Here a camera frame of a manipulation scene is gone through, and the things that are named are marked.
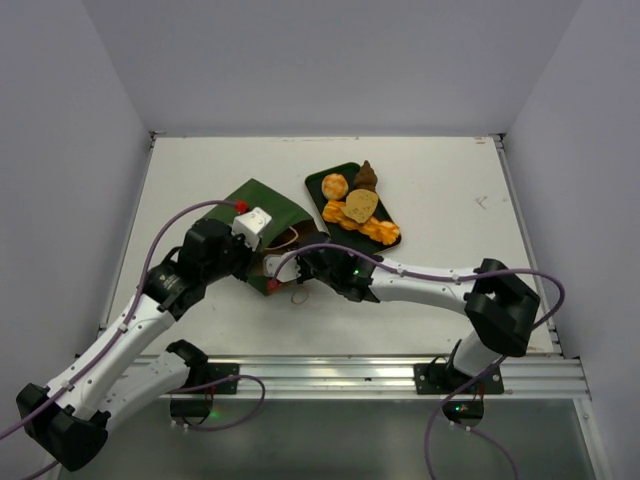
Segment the gray floor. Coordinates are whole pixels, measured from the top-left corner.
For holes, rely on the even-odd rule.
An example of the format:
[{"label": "gray floor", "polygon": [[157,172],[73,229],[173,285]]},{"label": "gray floor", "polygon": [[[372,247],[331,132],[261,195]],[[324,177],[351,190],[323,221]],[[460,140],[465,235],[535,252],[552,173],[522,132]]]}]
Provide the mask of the gray floor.
[{"label": "gray floor", "polygon": [[[428,478],[422,454],[425,401],[272,401],[250,423],[217,433],[169,427],[168,404],[155,402],[122,426],[80,479]],[[224,423],[246,402],[219,402]],[[593,479],[571,401],[494,401],[481,427],[514,455],[527,480]],[[438,478],[511,479],[510,467],[484,440],[438,422]]]}]

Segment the red object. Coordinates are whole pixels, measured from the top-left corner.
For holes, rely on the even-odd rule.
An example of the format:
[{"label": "red object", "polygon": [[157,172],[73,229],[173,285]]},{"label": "red object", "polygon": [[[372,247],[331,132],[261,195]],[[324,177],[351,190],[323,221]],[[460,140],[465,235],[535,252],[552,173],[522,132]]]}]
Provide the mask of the red object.
[{"label": "red object", "polygon": [[236,200],[236,211],[238,213],[247,213],[249,210],[249,204],[247,202],[243,202],[242,200]]},{"label": "red object", "polygon": [[278,287],[280,287],[280,282],[275,278],[271,278],[267,281],[267,290],[269,290],[270,292],[277,290]]}]

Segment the tabletop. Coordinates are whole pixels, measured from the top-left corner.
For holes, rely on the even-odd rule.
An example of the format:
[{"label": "tabletop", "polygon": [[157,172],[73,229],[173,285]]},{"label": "tabletop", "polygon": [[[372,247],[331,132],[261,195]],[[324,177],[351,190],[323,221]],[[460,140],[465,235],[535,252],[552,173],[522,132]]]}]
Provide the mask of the tabletop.
[{"label": "tabletop", "polygon": [[[110,318],[134,293],[158,230],[194,203],[223,199],[255,178],[324,224],[304,185],[311,173],[369,160],[377,191],[402,231],[385,256],[407,265],[477,267],[497,258],[530,267],[500,158],[490,137],[170,138],[156,140]],[[179,220],[158,245],[161,261],[208,211]],[[535,288],[531,278],[524,280]],[[466,317],[411,303],[353,303],[319,282],[264,297],[226,278],[144,352],[177,339],[209,355],[404,355],[450,353],[471,331]],[[529,351],[553,352],[549,331],[533,332]]]}]

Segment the green bag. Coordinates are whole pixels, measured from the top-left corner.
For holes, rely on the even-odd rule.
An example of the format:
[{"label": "green bag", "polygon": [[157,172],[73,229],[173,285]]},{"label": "green bag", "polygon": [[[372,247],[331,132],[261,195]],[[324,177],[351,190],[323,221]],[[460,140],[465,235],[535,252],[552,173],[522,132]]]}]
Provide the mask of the green bag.
[{"label": "green bag", "polygon": [[[230,194],[227,200],[242,200],[249,208],[260,207],[271,215],[271,222],[262,235],[262,254],[293,250],[301,238],[317,231],[313,217],[302,207],[253,178]],[[216,207],[203,218],[215,218],[231,225],[236,215],[238,213],[231,208]],[[269,295],[268,280],[258,269],[249,273],[247,283],[263,295]]]}]

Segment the dark green tray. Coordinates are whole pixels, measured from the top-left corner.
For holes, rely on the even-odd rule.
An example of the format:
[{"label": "dark green tray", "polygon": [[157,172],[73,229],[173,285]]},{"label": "dark green tray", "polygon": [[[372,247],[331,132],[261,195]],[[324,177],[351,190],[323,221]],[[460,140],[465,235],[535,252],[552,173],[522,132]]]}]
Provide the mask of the dark green tray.
[{"label": "dark green tray", "polygon": [[[343,175],[349,184],[349,191],[351,191],[353,189],[353,180],[359,170],[360,165],[357,163],[345,163],[344,165],[338,165],[337,167],[329,168],[322,172],[313,173],[305,179],[304,184],[307,186],[311,199],[320,212],[320,218],[322,218],[322,210],[324,210],[324,207],[327,204],[327,199],[322,195],[322,180],[324,177],[330,173],[339,173]],[[389,215],[389,212],[387,212],[387,209],[382,203],[382,199],[378,201],[378,206],[376,207],[376,211],[373,213],[373,216],[380,221],[388,220],[393,222],[391,215]],[[347,231],[335,223],[325,222],[325,225],[329,231],[329,235],[331,235],[331,239],[335,243],[344,245],[345,247],[355,248],[367,255],[373,255],[374,253],[380,253],[384,250],[395,247],[402,240],[402,235],[399,235],[398,239],[391,245],[383,245],[380,242],[374,242],[360,232]]]}]

